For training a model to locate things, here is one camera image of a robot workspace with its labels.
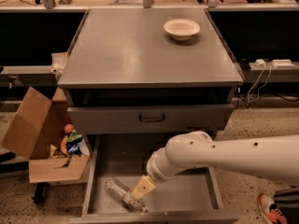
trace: drawer handle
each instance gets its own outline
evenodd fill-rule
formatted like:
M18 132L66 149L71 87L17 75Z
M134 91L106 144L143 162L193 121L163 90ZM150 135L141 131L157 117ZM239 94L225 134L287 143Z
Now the drawer handle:
M162 122L165 120L165 114L162 114L158 118L144 118L142 115L139 115L139 121L140 122Z

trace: clear bottle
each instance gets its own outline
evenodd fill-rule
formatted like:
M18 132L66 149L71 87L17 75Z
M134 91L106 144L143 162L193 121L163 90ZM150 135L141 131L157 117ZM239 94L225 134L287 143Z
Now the clear bottle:
M144 212L145 205L142 201L137 201L131 196L132 191L126 187L120 180L111 177L105 184L105 190L111 197L121 201L123 205L132 212Z

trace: white bowl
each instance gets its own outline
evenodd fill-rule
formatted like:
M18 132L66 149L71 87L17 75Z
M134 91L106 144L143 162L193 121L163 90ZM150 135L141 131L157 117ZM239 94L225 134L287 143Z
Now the white bowl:
M200 31L195 21L186 19L170 20L164 25L164 29L177 41L186 41Z

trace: cabinet top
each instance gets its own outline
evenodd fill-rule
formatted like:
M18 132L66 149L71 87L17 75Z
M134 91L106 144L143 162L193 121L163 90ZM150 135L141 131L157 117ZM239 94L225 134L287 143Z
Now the cabinet top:
M200 25L179 42L172 19ZM58 85L66 89L228 86L243 80L205 11L188 8L93 8Z

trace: person's foot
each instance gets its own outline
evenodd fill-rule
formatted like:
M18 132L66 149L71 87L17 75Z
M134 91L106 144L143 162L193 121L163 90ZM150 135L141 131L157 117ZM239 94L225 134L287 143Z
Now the person's foot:
M258 197L258 205L263 219L268 224L288 224L281 210L275 205L274 200L266 194Z

